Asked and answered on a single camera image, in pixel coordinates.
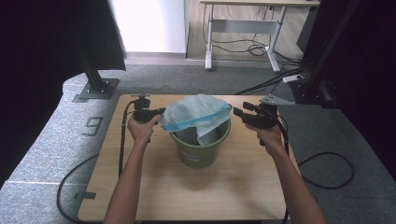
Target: black curtain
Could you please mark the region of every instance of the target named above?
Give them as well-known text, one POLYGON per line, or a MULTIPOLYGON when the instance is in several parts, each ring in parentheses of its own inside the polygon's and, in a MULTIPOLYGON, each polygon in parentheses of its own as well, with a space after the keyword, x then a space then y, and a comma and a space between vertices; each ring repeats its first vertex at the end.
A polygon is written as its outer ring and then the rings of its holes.
MULTIPOLYGON (((335 21, 328 26, 334 27, 339 16, 345 16, 346 4, 323 1, 327 3, 320 6, 308 54, 320 49, 330 35, 328 31, 326 35, 322 33, 327 24, 335 21), (332 13, 337 15, 323 17, 332 13)), ((396 96, 395 15, 393 0, 360 0, 318 74, 334 82, 338 89, 336 103, 396 179, 396 150, 392 141, 396 133, 393 112, 396 103, 392 99, 396 96)))
POLYGON ((6 1, 1 5, 1 182, 57 107, 64 82, 84 73, 76 49, 97 70, 125 70, 107 0, 6 1))

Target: bucket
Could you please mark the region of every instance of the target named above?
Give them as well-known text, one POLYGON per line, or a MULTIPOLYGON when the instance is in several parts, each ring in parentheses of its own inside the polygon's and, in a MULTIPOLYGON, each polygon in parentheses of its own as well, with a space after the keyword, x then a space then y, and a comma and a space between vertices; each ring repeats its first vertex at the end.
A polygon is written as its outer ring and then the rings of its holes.
POLYGON ((177 133, 171 133, 172 138, 175 140, 176 147, 177 147, 177 154, 183 163, 186 165, 190 166, 191 168, 195 169, 200 169, 200 168, 205 168, 209 165, 211 165, 219 151, 219 146, 222 141, 228 136, 229 132, 231 129, 231 121, 228 119, 224 121, 223 123, 220 124, 219 127, 217 127, 214 131, 216 131, 216 135, 218 140, 212 144, 206 145, 206 146, 199 146, 198 142, 196 141, 196 130, 195 128, 189 128, 185 129, 183 131, 177 132, 177 133), (187 142, 181 140, 178 136, 183 132, 182 135, 191 135, 190 136, 190 141, 187 140, 187 142), (191 139, 193 139, 192 136, 195 133, 195 142, 192 143, 191 139))

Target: wooden table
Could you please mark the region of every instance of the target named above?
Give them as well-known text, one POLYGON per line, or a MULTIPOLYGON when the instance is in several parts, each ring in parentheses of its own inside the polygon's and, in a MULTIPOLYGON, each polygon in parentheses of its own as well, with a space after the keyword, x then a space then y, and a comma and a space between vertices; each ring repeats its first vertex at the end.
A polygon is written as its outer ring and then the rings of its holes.
POLYGON ((319 0, 201 0, 201 3, 211 5, 207 28, 206 70, 212 68, 212 32, 267 34, 272 35, 272 38, 265 50, 276 73, 280 72, 280 69, 274 55, 274 49, 287 7, 318 7, 320 4, 319 0), (272 6, 282 7, 282 10, 277 21, 217 20, 214 19, 215 5, 272 6))
MULTIPOLYGON (((166 107, 184 95, 151 95, 151 109, 166 107)), ((244 101, 259 104, 260 96, 216 95, 232 106, 244 101)), ((125 106, 135 99, 122 95, 107 131, 78 217, 84 221, 104 219, 118 181, 121 119, 125 106)), ((192 169, 177 156, 176 145, 160 125, 154 127, 144 157, 138 220, 258 220, 281 219, 285 202, 276 168, 256 134, 231 114, 232 128, 221 143, 215 162, 192 169)), ((127 160, 133 139, 126 134, 127 160)))

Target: forearm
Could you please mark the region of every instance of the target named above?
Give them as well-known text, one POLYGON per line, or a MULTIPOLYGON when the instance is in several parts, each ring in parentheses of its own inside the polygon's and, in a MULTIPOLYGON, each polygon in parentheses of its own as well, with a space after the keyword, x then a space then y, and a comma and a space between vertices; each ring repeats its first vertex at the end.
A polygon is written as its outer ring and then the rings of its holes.
POLYGON ((273 159, 292 222, 326 223, 317 201, 301 179, 288 154, 278 153, 273 159))
POLYGON ((111 196, 105 223, 135 222, 144 151, 144 145, 134 146, 111 196))

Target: gray carpet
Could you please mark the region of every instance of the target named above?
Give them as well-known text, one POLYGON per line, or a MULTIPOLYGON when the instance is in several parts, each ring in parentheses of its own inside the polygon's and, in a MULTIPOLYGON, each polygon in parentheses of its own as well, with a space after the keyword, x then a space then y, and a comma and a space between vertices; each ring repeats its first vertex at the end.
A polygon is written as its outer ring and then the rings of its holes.
MULTIPOLYGON (((270 67, 219 66, 206 72, 198 65, 128 65, 127 71, 100 71, 102 77, 119 78, 110 100, 74 103, 87 78, 79 75, 64 83, 64 96, 20 165, 0 191, 2 223, 72 223, 56 206, 57 189, 64 176, 97 154, 120 95, 235 94, 274 77, 270 67), (89 118, 102 118, 100 128, 86 127, 89 118)), ((256 92, 267 94, 273 87, 256 92)), ((287 84, 279 83, 273 95, 293 101, 287 84)), ((290 143, 297 162, 319 152, 338 152, 350 160, 355 178, 341 189, 307 186, 329 223, 395 223, 396 184, 360 133, 337 109, 320 105, 284 105, 280 114, 289 124, 290 143)), ((78 168, 66 181, 61 205, 76 218, 80 197, 89 182, 95 159, 78 168)), ((347 180, 351 170, 334 156, 308 162, 301 173, 325 186, 347 180)))

